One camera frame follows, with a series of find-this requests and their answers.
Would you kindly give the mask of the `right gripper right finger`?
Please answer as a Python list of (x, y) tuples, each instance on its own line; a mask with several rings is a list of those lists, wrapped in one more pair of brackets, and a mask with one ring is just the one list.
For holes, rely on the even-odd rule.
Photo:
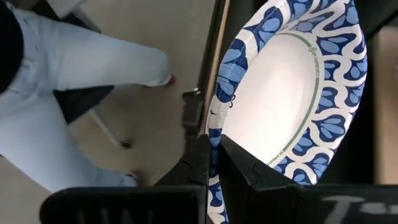
[(298, 185), (226, 135), (218, 158), (230, 223), (397, 224), (395, 185)]

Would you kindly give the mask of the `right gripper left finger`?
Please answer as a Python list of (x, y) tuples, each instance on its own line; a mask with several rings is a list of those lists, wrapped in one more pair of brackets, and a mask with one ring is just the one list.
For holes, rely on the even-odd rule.
[(75, 187), (49, 196), (42, 224), (199, 224), (206, 222), (210, 141), (201, 135), (149, 187)]

